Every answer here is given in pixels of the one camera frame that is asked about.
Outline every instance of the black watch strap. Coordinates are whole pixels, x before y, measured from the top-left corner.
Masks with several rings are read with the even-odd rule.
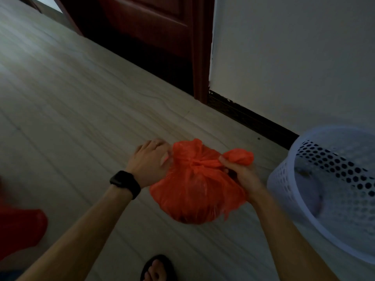
[[[120,170],[117,174],[112,176],[110,184],[114,184],[122,189],[129,189],[135,199],[141,192],[141,187],[135,180],[133,174]]]

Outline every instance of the hand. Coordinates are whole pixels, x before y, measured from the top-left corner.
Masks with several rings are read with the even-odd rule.
[[[135,150],[125,171],[133,174],[140,187],[144,188],[166,176],[172,163],[171,154],[172,146],[166,141],[147,141]]]
[[[259,190],[266,189],[263,183],[260,181],[259,176],[256,174],[254,165],[239,165],[231,163],[230,161],[224,159],[223,156],[219,157],[219,161],[227,168],[225,170],[226,173],[229,173],[229,170],[233,170],[237,173],[237,180],[247,191],[249,198],[251,198]]]

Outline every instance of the plastic basket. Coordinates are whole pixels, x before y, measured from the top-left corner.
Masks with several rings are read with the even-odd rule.
[[[375,264],[375,136],[325,126],[298,137],[267,188],[294,220]]]

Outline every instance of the foot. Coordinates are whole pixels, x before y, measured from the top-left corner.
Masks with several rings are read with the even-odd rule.
[[[144,274],[144,281],[166,281],[166,272],[163,263],[155,259]]]

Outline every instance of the red object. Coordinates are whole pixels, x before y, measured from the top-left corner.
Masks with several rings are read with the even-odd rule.
[[[42,210],[21,210],[0,205],[0,260],[25,248],[36,246],[47,230]]]
[[[202,224],[216,219],[246,202],[246,192],[225,172],[218,160],[220,153],[202,141],[176,142],[173,165],[166,177],[150,187],[160,208],[179,222]],[[243,149],[223,154],[227,160],[250,165],[254,155]]]

